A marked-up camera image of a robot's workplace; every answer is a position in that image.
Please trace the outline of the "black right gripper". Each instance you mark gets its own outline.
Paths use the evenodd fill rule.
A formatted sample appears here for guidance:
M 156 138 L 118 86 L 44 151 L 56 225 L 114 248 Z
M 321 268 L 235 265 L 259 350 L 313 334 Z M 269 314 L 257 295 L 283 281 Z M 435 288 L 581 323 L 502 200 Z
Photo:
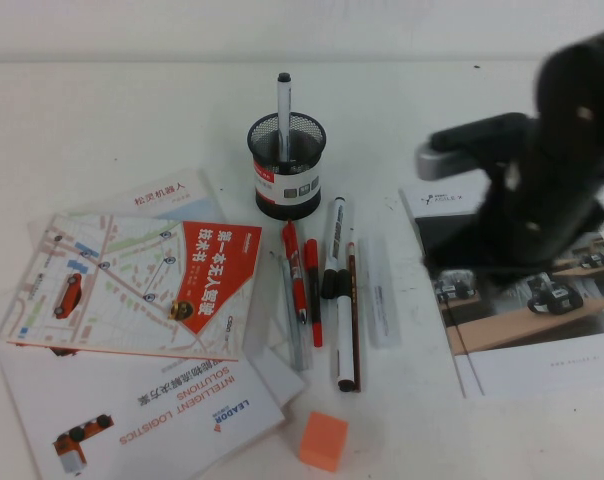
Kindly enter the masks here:
M 428 146 L 435 152 L 468 150 L 472 146 L 501 144 L 517 139 L 529 126 L 523 113 L 509 112 L 433 133 Z

